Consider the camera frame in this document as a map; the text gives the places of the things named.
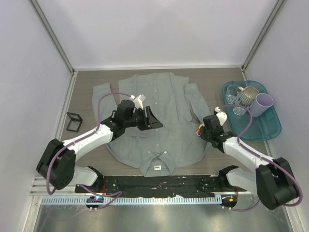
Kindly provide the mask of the colourful pompom flower brooch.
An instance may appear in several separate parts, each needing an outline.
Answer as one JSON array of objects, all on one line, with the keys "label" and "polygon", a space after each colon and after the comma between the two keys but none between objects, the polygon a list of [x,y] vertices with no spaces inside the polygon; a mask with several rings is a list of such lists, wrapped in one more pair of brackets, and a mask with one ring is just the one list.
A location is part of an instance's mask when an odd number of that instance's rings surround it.
[{"label": "colourful pompom flower brooch", "polygon": [[204,124],[200,124],[197,128],[197,135],[198,136],[201,136],[202,132],[204,131],[205,129],[205,125]]}]

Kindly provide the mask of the grey button-up shirt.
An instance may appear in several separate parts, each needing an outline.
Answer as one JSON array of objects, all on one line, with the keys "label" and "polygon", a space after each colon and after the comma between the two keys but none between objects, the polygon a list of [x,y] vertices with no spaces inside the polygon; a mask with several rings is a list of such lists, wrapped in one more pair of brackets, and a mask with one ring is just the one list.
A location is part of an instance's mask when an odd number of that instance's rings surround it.
[{"label": "grey button-up shirt", "polygon": [[209,108],[195,83],[171,72],[134,75],[118,83],[120,100],[144,95],[162,128],[128,128],[107,144],[117,160],[137,168],[145,177],[171,175],[176,168],[202,160],[210,143],[197,135]]}]

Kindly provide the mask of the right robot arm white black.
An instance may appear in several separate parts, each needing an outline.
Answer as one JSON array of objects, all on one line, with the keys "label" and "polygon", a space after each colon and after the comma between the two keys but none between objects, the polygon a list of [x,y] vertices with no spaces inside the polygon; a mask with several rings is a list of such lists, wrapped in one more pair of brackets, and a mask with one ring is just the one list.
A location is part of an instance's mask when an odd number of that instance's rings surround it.
[{"label": "right robot arm white black", "polygon": [[226,115],[219,112],[203,118],[197,130],[201,139],[222,153],[232,156],[245,165],[250,172],[238,167],[223,170],[218,185],[224,191],[240,187],[258,196],[259,201],[270,210],[279,206],[291,206],[290,201],[302,201],[303,193],[297,183],[289,162],[284,158],[274,159],[245,144],[233,132],[225,132]]}]

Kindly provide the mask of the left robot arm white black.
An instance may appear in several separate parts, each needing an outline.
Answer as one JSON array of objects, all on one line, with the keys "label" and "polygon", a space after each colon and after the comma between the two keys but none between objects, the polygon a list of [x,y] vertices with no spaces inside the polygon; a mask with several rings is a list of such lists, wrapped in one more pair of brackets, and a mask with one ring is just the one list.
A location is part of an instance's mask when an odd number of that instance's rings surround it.
[{"label": "left robot arm white black", "polygon": [[48,194],[69,184],[79,185],[86,191],[99,192],[104,185],[103,175],[95,168],[79,167],[76,161],[95,148],[119,138],[127,128],[140,131],[158,129],[163,124],[149,106],[123,100],[113,113],[94,129],[70,140],[51,140],[38,165],[37,172],[45,178]]}]

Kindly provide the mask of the clear glass cup rear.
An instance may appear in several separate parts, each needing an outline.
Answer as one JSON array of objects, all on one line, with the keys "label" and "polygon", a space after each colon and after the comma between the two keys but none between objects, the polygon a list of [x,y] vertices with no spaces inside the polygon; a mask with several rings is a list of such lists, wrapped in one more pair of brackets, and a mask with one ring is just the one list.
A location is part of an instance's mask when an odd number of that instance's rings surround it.
[{"label": "clear glass cup rear", "polygon": [[228,104],[234,104],[236,97],[243,91],[243,87],[238,85],[229,85],[226,90],[226,100]]}]

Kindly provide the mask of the clear glass cup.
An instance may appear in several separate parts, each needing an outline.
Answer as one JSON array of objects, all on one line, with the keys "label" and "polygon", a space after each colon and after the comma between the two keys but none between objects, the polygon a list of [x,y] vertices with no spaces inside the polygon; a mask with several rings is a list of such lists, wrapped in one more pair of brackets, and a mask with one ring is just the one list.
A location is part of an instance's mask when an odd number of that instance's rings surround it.
[{"label": "clear glass cup", "polygon": [[228,104],[234,104],[236,97],[243,91],[243,87],[238,85],[229,85],[226,90],[226,100]]},{"label": "clear glass cup", "polygon": [[253,104],[253,100],[245,95],[239,95],[237,96],[235,100],[235,105],[233,108],[233,112],[237,116],[242,116],[244,115],[247,110],[251,108]]}]

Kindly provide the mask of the clear glass cup front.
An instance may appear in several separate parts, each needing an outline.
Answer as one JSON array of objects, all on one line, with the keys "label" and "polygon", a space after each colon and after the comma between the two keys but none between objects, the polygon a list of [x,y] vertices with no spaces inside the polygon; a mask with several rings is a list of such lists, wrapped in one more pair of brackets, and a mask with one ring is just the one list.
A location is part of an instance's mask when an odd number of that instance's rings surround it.
[{"label": "clear glass cup front", "polygon": [[239,95],[237,96],[235,100],[235,105],[233,108],[233,112],[237,116],[242,116],[244,115],[247,110],[251,108],[253,104],[253,100],[245,95]]}]

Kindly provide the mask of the metal cup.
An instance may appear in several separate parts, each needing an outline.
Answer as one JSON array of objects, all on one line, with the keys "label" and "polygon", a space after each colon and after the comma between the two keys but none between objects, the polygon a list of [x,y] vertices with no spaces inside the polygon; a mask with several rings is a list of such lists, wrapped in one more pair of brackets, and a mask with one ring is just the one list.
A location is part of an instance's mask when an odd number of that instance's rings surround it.
[{"label": "metal cup", "polygon": [[245,106],[251,105],[259,91],[254,87],[245,87],[239,94],[239,102]]}]

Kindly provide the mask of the lilac plastic cup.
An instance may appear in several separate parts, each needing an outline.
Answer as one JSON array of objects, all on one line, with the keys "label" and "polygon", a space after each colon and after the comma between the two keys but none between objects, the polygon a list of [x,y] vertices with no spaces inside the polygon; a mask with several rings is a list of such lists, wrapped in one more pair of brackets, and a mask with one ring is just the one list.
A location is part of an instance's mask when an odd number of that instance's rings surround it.
[{"label": "lilac plastic cup", "polygon": [[252,117],[259,117],[262,113],[264,113],[268,108],[273,106],[274,100],[273,98],[266,93],[259,93],[253,104],[250,108],[250,112]]}]

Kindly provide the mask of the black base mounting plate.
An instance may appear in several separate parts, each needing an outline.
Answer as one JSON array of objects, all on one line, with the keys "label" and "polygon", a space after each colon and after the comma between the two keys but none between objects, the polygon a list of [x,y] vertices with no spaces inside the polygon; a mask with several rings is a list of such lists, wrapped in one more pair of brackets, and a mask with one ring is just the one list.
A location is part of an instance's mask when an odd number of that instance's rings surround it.
[{"label": "black base mounting plate", "polygon": [[177,195],[184,198],[212,197],[216,192],[244,192],[221,177],[211,175],[172,175],[162,177],[105,176],[99,192],[107,194],[122,191],[127,198],[167,198]]}]

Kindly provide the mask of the small black frame stand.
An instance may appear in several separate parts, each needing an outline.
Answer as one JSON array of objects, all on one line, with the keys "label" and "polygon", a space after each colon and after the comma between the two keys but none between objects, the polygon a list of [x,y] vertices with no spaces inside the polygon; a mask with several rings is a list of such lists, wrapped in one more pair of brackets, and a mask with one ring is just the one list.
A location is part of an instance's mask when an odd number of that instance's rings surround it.
[{"label": "small black frame stand", "polygon": [[68,122],[66,130],[71,132],[78,132],[83,122],[81,116],[77,113],[70,113],[70,112],[67,112],[67,116],[69,117],[70,120]]}]

